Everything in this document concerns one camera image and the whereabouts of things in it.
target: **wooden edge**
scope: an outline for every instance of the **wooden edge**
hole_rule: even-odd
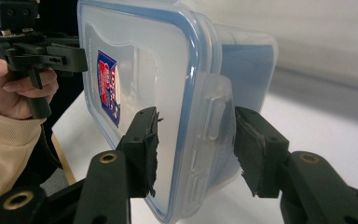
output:
[[[63,154],[63,150],[60,146],[60,143],[58,142],[58,139],[54,134],[51,135],[51,141],[53,142],[53,145],[56,149],[58,158],[60,159],[62,169],[63,169],[63,172],[65,173],[66,180],[68,181],[68,184],[69,185],[75,184],[76,179],[75,179],[74,173],[72,172],[71,167],[69,166],[69,163],[66,160],[65,155]]]

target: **screw hole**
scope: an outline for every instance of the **screw hole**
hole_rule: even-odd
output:
[[[310,153],[302,153],[301,155],[299,155],[299,157],[302,161],[305,161],[307,163],[318,163],[320,161],[317,156],[312,155]]]
[[[4,208],[6,210],[15,210],[18,208],[23,207],[28,202],[30,202],[34,197],[34,194],[29,191],[22,191],[16,194],[11,195],[8,199],[4,202]]]
[[[101,163],[109,163],[109,162],[115,161],[116,159],[117,159],[117,155],[115,153],[108,153],[108,154],[104,154],[101,156],[100,162]]]
[[[14,16],[16,14],[16,12],[13,10],[13,9],[9,9],[8,11],[7,11],[7,15],[8,16]]]
[[[28,15],[30,14],[30,10],[24,9],[24,10],[22,11],[22,14],[23,14],[24,16],[28,16]]]

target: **white wall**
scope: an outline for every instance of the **white wall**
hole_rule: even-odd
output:
[[[358,1],[181,2],[216,23],[275,36],[279,67],[358,86]]]

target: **brass insert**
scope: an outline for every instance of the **brass insert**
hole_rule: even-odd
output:
[[[307,163],[313,163],[313,164],[315,164],[315,163],[318,163],[319,161],[321,161],[321,160],[319,159],[319,157],[317,157],[317,156],[315,156],[315,155],[313,155],[313,154],[307,153],[307,152],[301,153],[301,154],[299,155],[299,157],[300,157],[300,159],[301,159],[302,161],[305,161],[305,162],[307,162]]]
[[[30,190],[25,190],[11,195],[4,202],[4,208],[6,210],[15,210],[23,207],[30,202],[34,197],[34,194]]]
[[[109,162],[115,161],[116,159],[117,159],[116,153],[106,153],[101,156],[100,162],[101,163],[109,163]]]

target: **transparent plastic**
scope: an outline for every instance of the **transparent plastic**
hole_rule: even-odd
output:
[[[261,108],[275,41],[169,2],[79,0],[77,10],[89,112],[114,149],[135,113],[156,106],[156,197],[146,202],[163,223],[193,215],[239,171],[234,105]]]

